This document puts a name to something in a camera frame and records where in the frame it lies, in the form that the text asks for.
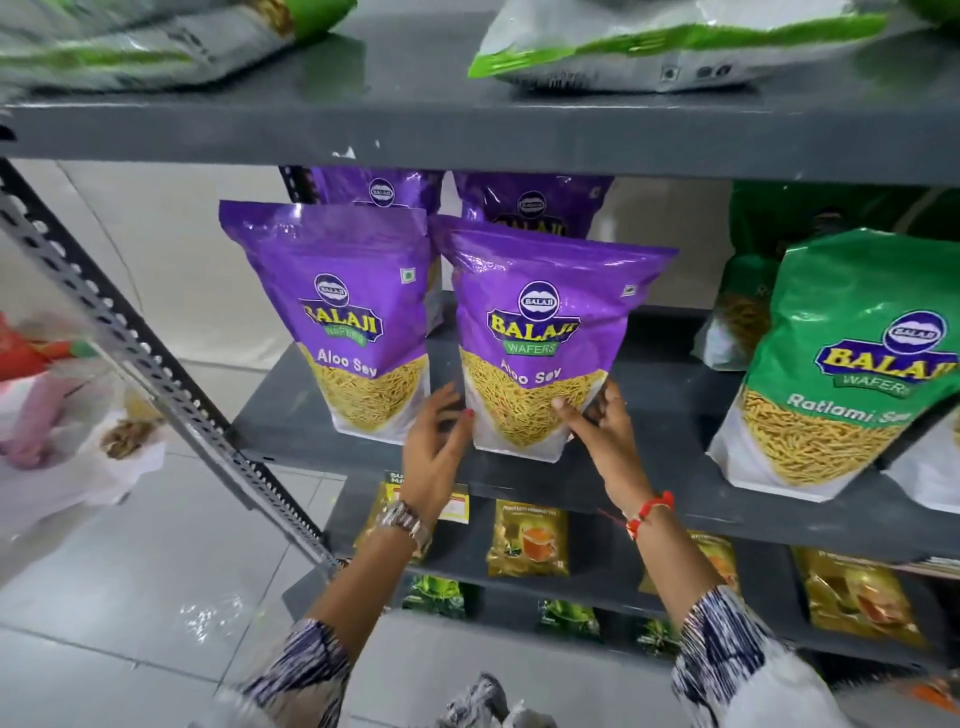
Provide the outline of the person's left hand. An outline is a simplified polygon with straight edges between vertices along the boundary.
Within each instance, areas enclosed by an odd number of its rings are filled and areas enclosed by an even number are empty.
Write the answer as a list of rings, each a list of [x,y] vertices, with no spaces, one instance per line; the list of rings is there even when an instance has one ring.
[[[400,499],[435,527],[452,495],[459,464],[445,464],[444,447],[457,421],[462,394],[453,382],[434,391],[420,408],[402,450]]]

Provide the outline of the person's right hand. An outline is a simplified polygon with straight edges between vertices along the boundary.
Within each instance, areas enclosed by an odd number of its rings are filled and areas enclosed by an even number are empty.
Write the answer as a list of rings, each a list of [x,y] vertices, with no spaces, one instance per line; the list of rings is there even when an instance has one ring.
[[[602,439],[594,450],[587,451],[604,481],[608,498],[631,519],[655,493],[642,467],[632,421],[617,383],[608,378],[597,398],[603,405]]]

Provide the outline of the clear plastic bag of goods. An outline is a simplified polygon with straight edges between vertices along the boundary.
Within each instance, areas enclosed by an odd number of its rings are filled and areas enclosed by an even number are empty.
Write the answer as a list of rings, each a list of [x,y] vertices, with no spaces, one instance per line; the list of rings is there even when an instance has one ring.
[[[122,501],[162,466],[165,426],[88,337],[0,310],[0,543]]]

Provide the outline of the person's left forearm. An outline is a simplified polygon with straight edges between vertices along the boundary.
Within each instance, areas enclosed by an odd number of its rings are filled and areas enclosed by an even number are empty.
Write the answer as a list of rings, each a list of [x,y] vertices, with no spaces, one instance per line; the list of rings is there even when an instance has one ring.
[[[354,667],[414,548],[401,530],[374,528],[258,669],[218,693],[204,728],[337,728]]]

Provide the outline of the white and green snack bag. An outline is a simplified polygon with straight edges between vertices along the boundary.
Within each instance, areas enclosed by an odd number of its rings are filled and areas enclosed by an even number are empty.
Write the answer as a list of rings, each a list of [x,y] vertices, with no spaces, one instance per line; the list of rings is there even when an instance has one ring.
[[[546,91],[743,86],[857,50],[890,15],[861,0],[506,0],[467,76]]]
[[[357,0],[0,0],[0,87],[211,84],[331,31]]]

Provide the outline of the grey metal shelf rack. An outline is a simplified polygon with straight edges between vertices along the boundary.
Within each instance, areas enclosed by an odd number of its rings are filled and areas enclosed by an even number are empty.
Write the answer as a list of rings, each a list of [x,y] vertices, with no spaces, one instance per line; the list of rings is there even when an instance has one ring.
[[[901,183],[960,188],[960,42],[931,30],[863,54],[798,67],[757,90],[549,96],[468,80],[490,18],[478,5],[397,4],[208,92],[63,94],[0,103],[0,230],[120,376],[146,390],[246,507],[317,568],[283,594],[299,619],[335,568],[399,449],[321,424],[305,364],[284,353],[238,418],[225,418],[143,316],[12,164],[363,165],[620,173],[699,180]],[[649,474],[678,488],[695,529],[736,549],[745,597],[788,643],[910,670],[960,667],[960,595],[904,576],[928,649],[814,628],[790,545],[894,564],[960,559],[960,516],[913,503],[868,470],[817,505],[722,483],[702,454],[732,399],[731,374],[698,368],[698,312],[642,309],[613,375],[639,395],[632,415]]]

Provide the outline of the orange packet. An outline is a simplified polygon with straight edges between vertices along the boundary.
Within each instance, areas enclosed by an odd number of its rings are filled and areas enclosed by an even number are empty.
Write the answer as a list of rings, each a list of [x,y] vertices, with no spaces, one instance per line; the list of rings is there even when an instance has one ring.
[[[907,695],[960,717],[960,672],[919,680],[907,688]]]

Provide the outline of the person's right forearm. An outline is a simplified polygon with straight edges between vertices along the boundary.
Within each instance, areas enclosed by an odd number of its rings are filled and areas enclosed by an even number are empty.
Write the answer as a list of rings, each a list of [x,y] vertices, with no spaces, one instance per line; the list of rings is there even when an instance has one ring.
[[[692,728],[856,728],[826,682],[728,587],[664,502],[639,516],[630,534],[678,630],[672,686]]]

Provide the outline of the silver wristwatch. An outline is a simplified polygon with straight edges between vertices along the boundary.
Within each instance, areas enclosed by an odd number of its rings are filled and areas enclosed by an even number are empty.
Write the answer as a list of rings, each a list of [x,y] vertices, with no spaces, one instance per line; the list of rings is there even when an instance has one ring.
[[[374,528],[395,528],[414,543],[412,559],[422,560],[433,541],[433,526],[428,525],[404,500],[387,503],[374,520]]]

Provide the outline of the purple snack bag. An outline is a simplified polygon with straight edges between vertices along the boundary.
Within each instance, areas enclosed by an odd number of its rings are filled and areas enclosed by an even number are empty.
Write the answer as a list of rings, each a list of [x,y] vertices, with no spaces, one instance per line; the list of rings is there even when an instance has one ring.
[[[630,313],[676,249],[562,237],[449,215],[428,219],[452,267],[465,404],[477,450],[544,463],[600,392]]]
[[[421,209],[221,200],[339,433],[400,445],[431,391],[441,262]]]
[[[294,340],[323,339],[321,326],[382,316],[408,334],[443,321],[440,254],[427,215],[437,213],[443,173],[316,167],[314,204],[276,205],[270,226],[289,245],[304,245],[297,283],[268,294]]]
[[[454,172],[462,218],[586,239],[614,176]]]

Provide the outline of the yellow tea packet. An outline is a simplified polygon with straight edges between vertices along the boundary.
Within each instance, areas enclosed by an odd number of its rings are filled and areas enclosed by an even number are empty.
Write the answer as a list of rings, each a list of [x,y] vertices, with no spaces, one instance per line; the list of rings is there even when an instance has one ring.
[[[811,625],[876,641],[897,641],[918,650],[928,648],[912,604],[891,569],[810,547],[793,546],[792,553]]]
[[[701,531],[691,530],[688,534],[702,554],[714,566],[716,572],[724,578],[727,587],[741,596],[737,558],[731,542],[724,537]]]
[[[353,540],[355,550],[364,543],[369,533],[377,526],[378,519],[392,504],[400,499],[402,489],[403,475],[398,470],[385,470],[380,485],[377,488],[376,495],[370,511],[367,514],[366,521],[360,529],[358,535]],[[459,525],[467,525],[470,522],[471,501],[467,486],[456,483],[448,504],[440,512],[438,519]]]
[[[489,577],[569,577],[567,511],[498,499],[486,554]]]

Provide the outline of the dark green packet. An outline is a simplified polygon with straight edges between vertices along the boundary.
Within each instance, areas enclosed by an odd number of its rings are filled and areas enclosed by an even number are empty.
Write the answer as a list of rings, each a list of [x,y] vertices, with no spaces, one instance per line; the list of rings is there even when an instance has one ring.
[[[567,637],[602,641],[601,627],[594,608],[560,599],[541,600],[537,604],[537,628]]]
[[[681,647],[672,623],[654,617],[640,617],[635,621],[633,640],[646,654],[663,659],[675,659]]]
[[[462,621],[467,617],[466,600],[457,580],[417,575],[400,602],[400,608]]]

